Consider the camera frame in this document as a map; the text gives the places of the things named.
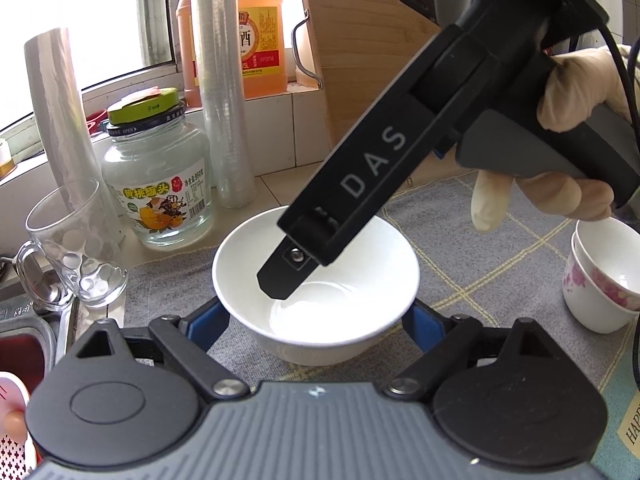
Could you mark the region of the gloved right hand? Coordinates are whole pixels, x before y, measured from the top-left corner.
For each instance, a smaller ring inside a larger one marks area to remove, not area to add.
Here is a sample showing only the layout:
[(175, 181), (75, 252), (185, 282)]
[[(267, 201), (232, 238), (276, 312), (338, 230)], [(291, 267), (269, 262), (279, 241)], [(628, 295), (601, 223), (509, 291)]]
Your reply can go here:
[[(537, 108), (542, 128), (557, 133), (573, 129), (600, 104), (626, 122), (631, 121), (620, 74), (609, 48), (582, 49), (555, 55), (553, 59), (555, 68)], [(614, 193), (604, 182), (574, 179), (559, 172), (516, 178), (480, 170), (471, 200), (471, 220), (478, 232), (498, 228), (506, 216), (514, 184), (544, 214), (582, 221), (599, 221), (612, 214)]]

